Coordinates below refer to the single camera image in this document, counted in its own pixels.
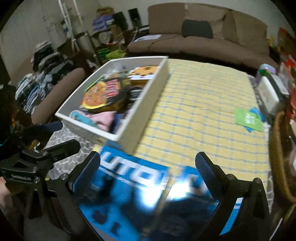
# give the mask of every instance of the pink cloth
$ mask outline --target pink cloth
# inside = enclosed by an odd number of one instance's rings
[[[81,110],[76,110],[78,113],[84,115],[85,117],[92,120],[93,123],[97,125],[97,127],[103,131],[109,132],[110,126],[114,119],[114,114],[116,111],[106,111],[98,114],[87,114]]]

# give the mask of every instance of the dark pillow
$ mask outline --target dark pillow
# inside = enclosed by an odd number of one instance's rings
[[[185,19],[182,24],[181,32],[183,37],[196,36],[208,39],[213,38],[213,31],[208,21]]]

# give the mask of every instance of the speaker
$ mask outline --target speaker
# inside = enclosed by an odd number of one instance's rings
[[[112,17],[114,19],[115,25],[119,26],[122,31],[125,31],[128,29],[128,25],[126,23],[126,18],[123,15],[123,12],[117,12],[117,13],[113,14]]]
[[[134,27],[142,27],[142,22],[137,8],[129,9],[128,14],[130,15],[130,19]]]

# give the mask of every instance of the yellow checkered tablecloth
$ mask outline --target yellow checkered tablecloth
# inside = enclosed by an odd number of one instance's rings
[[[263,132],[235,123],[235,108],[258,107],[247,74],[232,68],[169,59],[170,78],[134,156],[177,175],[204,151],[238,179],[259,177],[266,190],[268,147]]]

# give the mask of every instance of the gray patterned rug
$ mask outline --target gray patterned rug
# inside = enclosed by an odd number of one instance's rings
[[[48,176],[51,179],[58,179],[63,173],[69,174],[77,164],[80,164],[84,161],[84,159],[94,147],[94,143],[70,131],[63,123],[63,128],[52,134],[45,148],[63,143],[71,139],[75,139],[80,142],[80,151],[75,155],[56,162],[54,164],[54,168],[48,172]]]

